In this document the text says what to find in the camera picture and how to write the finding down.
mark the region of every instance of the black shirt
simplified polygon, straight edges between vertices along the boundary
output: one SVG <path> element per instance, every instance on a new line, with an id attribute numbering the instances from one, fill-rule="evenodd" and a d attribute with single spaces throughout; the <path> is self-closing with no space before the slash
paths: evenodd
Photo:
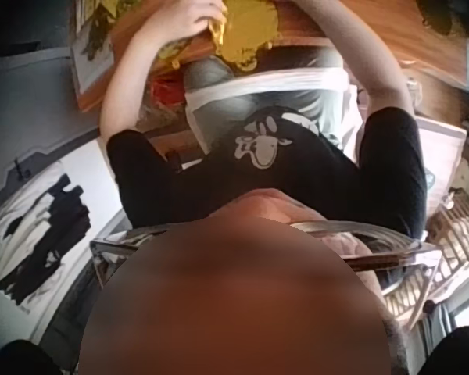
<path id="1" fill-rule="evenodd" d="M 371 115 L 358 166 L 324 137 L 262 109 L 225 134 L 203 161 L 175 173 L 144 135 L 108 142 L 134 227 L 197 220 L 257 188 L 276 188 L 330 220 L 377 224 L 419 238 L 426 182 L 417 124 L 401 109 Z"/>

